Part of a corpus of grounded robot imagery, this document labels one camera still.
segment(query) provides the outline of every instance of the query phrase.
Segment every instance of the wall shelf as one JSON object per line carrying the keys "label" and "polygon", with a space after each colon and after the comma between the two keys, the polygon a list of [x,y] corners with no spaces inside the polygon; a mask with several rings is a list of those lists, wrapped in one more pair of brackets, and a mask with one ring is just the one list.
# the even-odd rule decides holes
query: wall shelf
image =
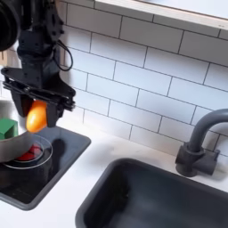
{"label": "wall shelf", "polygon": [[[202,24],[202,25],[206,25],[206,26],[210,26],[218,29],[228,30],[228,13],[226,16],[226,13],[224,11],[224,9],[227,10],[228,8],[228,2],[226,2],[226,0],[220,0],[221,4],[217,1],[216,7],[214,10],[215,13],[213,14],[212,14],[212,11],[213,11],[212,6],[215,0],[209,0],[209,1],[207,0],[206,2],[205,0],[201,0],[201,3],[200,3],[201,7],[199,7],[201,10],[198,10],[197,12],[187,11],[186,10],[187,7],[184,8],[183,6],[182,6],[182,9],[170,7],[172,5],[173,6],[178,5],[178,3],[174,0],[172,1],[167,0],[167,4],[166,4],[166,1],[165,2],[162,1],[163,5],[151,4],[151,3],[146,3],[143,1],[135,1],[135,0],[96,0],[96,2],[104,3],[104,4],[112,4],[112,5],[132,9],[136,11],[154,13],[157,15],[166,16],[166,17],[170,17],[178,20],[186,20],[197,24]],[[205,2],[205,5],[208,7],[209,14],[202,13],[202,12],[204,13],[207,12],[206,10],[202,11],[202,9],[204,9],[202,8],[203,2]]]}

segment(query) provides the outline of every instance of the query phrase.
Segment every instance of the green object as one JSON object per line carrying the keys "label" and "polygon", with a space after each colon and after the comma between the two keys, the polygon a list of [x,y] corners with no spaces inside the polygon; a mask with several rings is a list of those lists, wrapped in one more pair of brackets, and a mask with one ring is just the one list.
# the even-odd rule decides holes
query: green object
{"label": "green object", "polygon": [[18,135],[18,122],[2,118],[0,119],[0,140],[13,138]]}

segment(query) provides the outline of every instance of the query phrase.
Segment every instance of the cable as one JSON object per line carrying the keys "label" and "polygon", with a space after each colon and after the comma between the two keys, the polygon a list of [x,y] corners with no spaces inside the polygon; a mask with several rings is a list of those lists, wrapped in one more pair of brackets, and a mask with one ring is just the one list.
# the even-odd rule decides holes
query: cable
{"label": "cable", "polygon": [[74,60],[73,60],[72,53],[69,51],[69,48],[68,48],[61,40],[58,40],[57,45],[58,45],[59,47],[61,47],[62,49],[64,49],[66,52],[68,52],[69,57],[70,57],[70,60],[71,60],[71,64],[70,64],[70,66],[69,66],[67,69],[64,69],[64,68],[62,68],[62,67],[60,66],[60,64],[59,64],[54,58],[53,58],[53,60],[54,60],[55,64],[57,65],[57,67],[58,67],[61,71],[65,71],[65,72],[70,71],[70,70],[72,69],[73,65],[74,65]]}

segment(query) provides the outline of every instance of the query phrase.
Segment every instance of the sink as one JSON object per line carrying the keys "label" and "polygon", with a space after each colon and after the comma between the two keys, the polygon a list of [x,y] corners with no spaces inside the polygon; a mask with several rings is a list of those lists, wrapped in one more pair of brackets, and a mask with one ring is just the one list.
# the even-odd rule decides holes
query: sink
{"label": "sink", "polygon": [[77,228],[227,228],[228,193],[133,159],[111,163]]}

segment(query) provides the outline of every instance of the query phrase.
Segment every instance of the red burner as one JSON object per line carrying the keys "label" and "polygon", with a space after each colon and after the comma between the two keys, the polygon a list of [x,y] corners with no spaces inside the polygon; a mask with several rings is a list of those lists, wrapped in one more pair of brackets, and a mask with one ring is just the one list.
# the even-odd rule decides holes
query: red burner
{"label": "red burner", "polygon": [[40,147],[40,145],[38,145],[37,143],[34,143],[27,153],[23,154],[21,157],[17,158],[16,160],[20,162],[33,161],[40,158],[42,154],[43,154],[43,150]]}

